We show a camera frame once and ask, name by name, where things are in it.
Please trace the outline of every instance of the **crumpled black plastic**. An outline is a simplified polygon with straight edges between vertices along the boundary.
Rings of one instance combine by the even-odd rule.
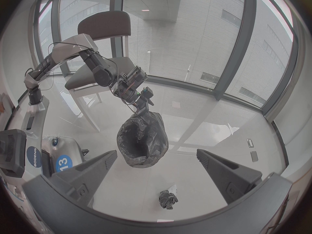
[[[159,203],[162,208],[167,209],[167,210],[172,210],[173,205],[178,202],[177,197],[173,194],[170,193],[168,190],[162,191],[159,196]]]
[[[133,114],[119,129],[117,146],[129,166],[155,165],[169,148],[161,115],[154,112]]]

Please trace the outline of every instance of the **round blue label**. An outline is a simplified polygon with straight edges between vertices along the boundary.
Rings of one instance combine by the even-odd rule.
[[[55,170],[57,173],[71,167],[73,167],[73,162],[69,156],[63,154],[57,158],[57,162],[55,165]]]
[[[30,164],[32,164],[34,167],[41,167],[41,153],[36,147],[28,147],[26,154]]]

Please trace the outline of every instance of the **person's hand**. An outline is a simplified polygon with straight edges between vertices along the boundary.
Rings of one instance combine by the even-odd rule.
[[[3,103],[2,102],[0,102],[0,112],[4,113],[4,107],[3,107]]]

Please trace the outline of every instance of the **brown chair backrest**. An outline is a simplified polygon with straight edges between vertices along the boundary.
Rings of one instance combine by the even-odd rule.
[[[82,20],[78,34],[88,34],[93,41],[131,35],[130,17],[124,11],[105,11]]]

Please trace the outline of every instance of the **floor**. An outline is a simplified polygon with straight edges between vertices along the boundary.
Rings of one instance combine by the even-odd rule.
[[[41,90],[52,85],[52,77],[43,81]],[[95,133],[64,88],[66,80],[54,77],[53,86],[43,95],[50,100],[43,135],[69,136],[91,159],[117,150],[116,135],[132,112],[110,92],[83,97],[93,119],[100,127]],[[100,212],[141,221],[181,220],[211,213],[227,204],[196,158],[196,149],[209,150],[241,165],[259,170],[263,179],[271,172],[285,169],[282,150],[273,127],[252,109],[212,96],[171,86],[144,83],[154,97],[150,111],[162,115],[169,139],[169,150],[153,167],[132,168],[118,151],[118,158],[97,190],[93,208]],[[20,128],[27,110],[26,97],[13,118],[10,129]],[[252,139],[254,148],[246,141]],[[258,161],[252,162],[250,151]],[[177,185],[179,202],[173,210],[162,209],[159,193]]]

